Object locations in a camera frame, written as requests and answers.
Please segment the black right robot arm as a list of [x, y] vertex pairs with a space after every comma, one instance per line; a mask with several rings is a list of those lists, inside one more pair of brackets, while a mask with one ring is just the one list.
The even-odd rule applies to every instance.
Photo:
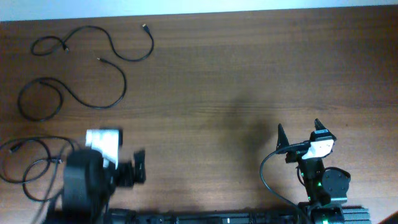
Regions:
[[285, 155], [286, 163], [298, 164], [308, 202], [298, 207], [312, 223], [344, 223], [342, 205], [347, 202], [351, 175], [337, 167], [325, 167], [323, 159], [332, 153], [336, 137], [319, 119], [315, 130], [306, 141], [290, 144], [281, 124], [278, 125], [278, 154]]

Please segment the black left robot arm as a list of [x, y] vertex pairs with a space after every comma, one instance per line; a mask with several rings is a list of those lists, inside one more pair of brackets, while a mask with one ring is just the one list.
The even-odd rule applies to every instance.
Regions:
[[104, 167], [100, 152], [85, 149], [67, 157], [63, 188], [50, 201], [44, 223], [135, 223], [132, 210], [109, 208], [115, 190], [132, 188], [146, 181], [145, 150], [134, 160]]

